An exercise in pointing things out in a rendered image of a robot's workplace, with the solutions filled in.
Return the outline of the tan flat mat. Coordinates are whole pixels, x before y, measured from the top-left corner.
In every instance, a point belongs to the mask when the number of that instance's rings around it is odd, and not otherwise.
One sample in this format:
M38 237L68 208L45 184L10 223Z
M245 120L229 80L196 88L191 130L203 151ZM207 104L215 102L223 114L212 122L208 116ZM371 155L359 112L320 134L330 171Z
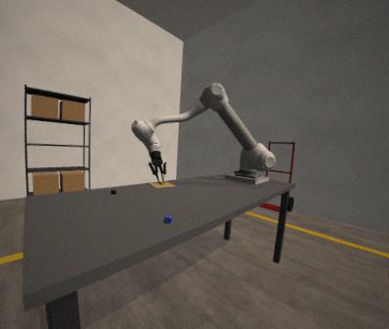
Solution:
M152 185L155 188L176 187L175 185L173 185L173 184L171 184L169 182L166 182L164 185L161 185L158 182L149 183L149 184Z

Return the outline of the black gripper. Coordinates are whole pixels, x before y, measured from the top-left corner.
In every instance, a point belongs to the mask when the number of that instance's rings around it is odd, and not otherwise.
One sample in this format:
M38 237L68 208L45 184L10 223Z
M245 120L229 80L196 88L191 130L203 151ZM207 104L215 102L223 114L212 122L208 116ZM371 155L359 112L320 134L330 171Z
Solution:
M152 161L149 163L149 166L152 170L153 175L155 175L157 177L157 180L160 184L161 180L160 180L160 175L159 175L159 171L158 171L158 167L159 167L159 169L162 173L162 181L165 183L164 175L166 174L166 166L165 166L166 163L164 163L162 161L161 153L160 152L151 153L151 160ZM153 167L153 165L155 166L155 168ZM163 165L163 169L162 169L162 165Z

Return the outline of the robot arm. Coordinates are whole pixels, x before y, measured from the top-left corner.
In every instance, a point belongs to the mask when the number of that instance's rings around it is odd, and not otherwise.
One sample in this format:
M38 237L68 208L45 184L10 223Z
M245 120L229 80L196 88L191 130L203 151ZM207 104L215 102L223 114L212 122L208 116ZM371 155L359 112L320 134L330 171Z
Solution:
M256 178L260 176L260 174L257 174L257 170L267 171L274 166L274 155L271 152L267 152L268 150L262 144L256 143L228 104L224 87L218 83L207 86L200 98L186 112L159 116L150 121L136 120L132 123L131 129L134 135L149 150L149 155L151 156L153 152L161 153L159 138L154 133L158 125L187 121L208 108L219 114L243 147L240 154L239 170L234 171L235 176ZM252 169L252 167L256 170Z

